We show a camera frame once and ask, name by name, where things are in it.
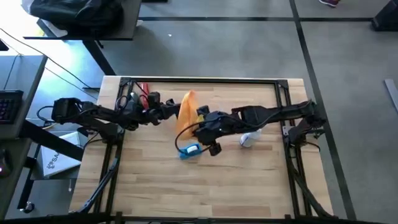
black bag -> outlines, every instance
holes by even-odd
[[[98,37],[123,23],[120,0],[34,0],[30,14],[70,35]]]

shoe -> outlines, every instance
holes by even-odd
[[[336,7],[340,0],[319,0],[320,3],[330,7]]]

blue object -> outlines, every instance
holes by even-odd
[[[190,148],[190,147],[196,147],[197,149],[188,153],[188,148]],[[182,159],[182,160],[189,159],[193,156],[197,156],[197,155],[201,154],[201,147],[200,147],[199,143],[192,144],[192,145],[187,146],[180,150],[184,152],[184,153],[179,152],[180,159]]]

keyboard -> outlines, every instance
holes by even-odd
[[[23,94],[20,90],[0,90],[0,125],[14,123]]]

red object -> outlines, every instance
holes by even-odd
[[[147,96],[147,93],[149,92],[148,83],[141,83],[141,88],[145,91],[145,92],[142,93],[142,95],[140,96],[140,98],[141,98],[141,103],[142,103],[142,105],[144,106],[145,109],[148,109],[148,108],[149,108],[148,100],[147,100],[146,97],[144,97],[144,96]]]

